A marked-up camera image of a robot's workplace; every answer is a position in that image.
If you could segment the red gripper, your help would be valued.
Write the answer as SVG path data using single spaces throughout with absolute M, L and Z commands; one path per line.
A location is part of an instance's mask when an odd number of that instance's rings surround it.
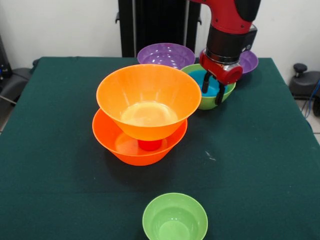
M 211 75 L 219 82 L 219 91 L 215 98 L 215 104 L 220 105 L 225 94 L 225 85 L 236 83 L 243 74 L 243 68 L 239 63 L 222 64 L 214 61 L 206 55 L 206 50 L 202 50 L 199 55 L 200 65 L 207 71 L 204 75 L 201 91 L 208 92 Z

